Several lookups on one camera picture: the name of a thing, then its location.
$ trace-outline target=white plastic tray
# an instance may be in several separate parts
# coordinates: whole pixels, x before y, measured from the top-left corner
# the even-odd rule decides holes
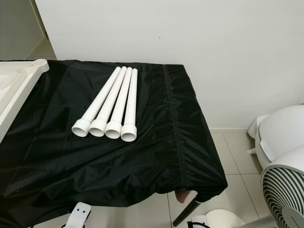
[[[48,70],[45,59],[0,62],[0,142],[41,74]]]

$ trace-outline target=floor grout line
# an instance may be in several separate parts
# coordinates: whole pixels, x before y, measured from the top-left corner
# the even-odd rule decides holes
[[[169,208],[170,227],[172,228],[171,211],[170,211],[170,203],[169,203],[169,194],[168,193],[167,193],[167,200],[168,200],[168,208]]]
[[[224,134],[223,134],[223,137],[224,137],[224,140],[225,140],[225,142],[226,142],[226,145],[227,145],[227,147],[228,147],[228,149],[229,149],[229,151],[230,151],[230,153],[231,153],[231,155],[232,155],[231,149],[230,149],[229,146],[228,146],[228,143],[227,143],[227,140],[226,140]],[[248,195],[249,195],[249,197],[250,197],[250,200],[251,200],[251,203],[252,203],[252,205],[253,205],[253,208],[254,208],[255,211],[256,211],[256,215],[257,215],[258,218],[260,218],[259,215],[258,215],[257,209],[256,209],[256,207],[255,207],[255,204],[253,203],[253,200],[252,200],[252,198],[251,198],[251,195],[250,195],[250,193],[249,193],[249,191],[248,191],[248,188],[247,188],[247,186],[246,186],[246,184],[245,184],[245,181],[244,181],[244,179],[243,179],[243,177],[242,177],[242,174],[241,174],[241,172],[240,172],[240,170],[239,170],[239,168],[238,168],[238,165],[237,165],[236,160],[234,159],[233,155],[232,155],[232,158],[233,158],[233,160],[234,160],[234,163],[235,163],[236,166],[237,166],[237,170],[238,170],[238,172],[239,172],[239,175],[241,176],[241,179],[242,179],[242,181],[243,181],[243,183],[244,183],[244,185],[245,185],[245,188],[246,188],[247,193],[248,193]]]

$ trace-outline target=white pvc pipe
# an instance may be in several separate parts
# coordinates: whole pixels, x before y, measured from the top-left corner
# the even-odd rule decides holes
[[[108,136],[110,139],[118,139],[120,136],[124,115],[124,107],[128,96],[131,74],[132,68],[128,67],[112,113],[111,121],[106,125],[105,128],[105,135]]]
[[[92,121],[95,119],[98,111],[100,110],[100,107],[104,103],[106,97],[109,94],[109,91],[111,90],[119,72],[121,71],[121,68],[118,66],[114,70],[114,72],[111,74],[105,85],[102,87],[102,89],[99,91],[93,102],[90,104],[86,112],[83,114],[83,116],[75,122],[75,124],[72,127],[72,132],[80,137],[87,136],[89,132],[89,127],[92,123]]]
[[[137,92],[137,69],[133,69],[130,88],[129,88],[127,108],[124,117],[124,125],[121,129],[121,138],[125,142],[132,142],[137,137],[137,129],[135,126],[136,92]]]
[[[113,109],[120,87],[122,85],[126,70],[127,68],[123,66],[121,71],[119,72],[117,79],[115,80],[114,85],[112,86],[111,91],[109,92],[108,97],[104,102],[104,105],[101,107],[98,116],[91,123],[89,132],[92,135],[101,137],[105,134],[106,124]]]

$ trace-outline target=white wall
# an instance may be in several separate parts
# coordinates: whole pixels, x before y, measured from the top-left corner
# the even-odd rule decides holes
[[[304,99],[303,0],[36,0],[58,59],[184,64],[210,128]]]
[[[0,59],[24,59],[42,41],[30,0],[0,1]]]

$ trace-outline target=black fabric cover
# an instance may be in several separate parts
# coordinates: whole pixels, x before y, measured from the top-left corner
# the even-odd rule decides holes
[[[0,227],[27,227],[54,210],[40,223],[78,201],[127,207],[173,190],[206,201],[227,187],[184,66],[48,63],[0,144]],[[73,135],[116,66],[138,69],[136,141]]]

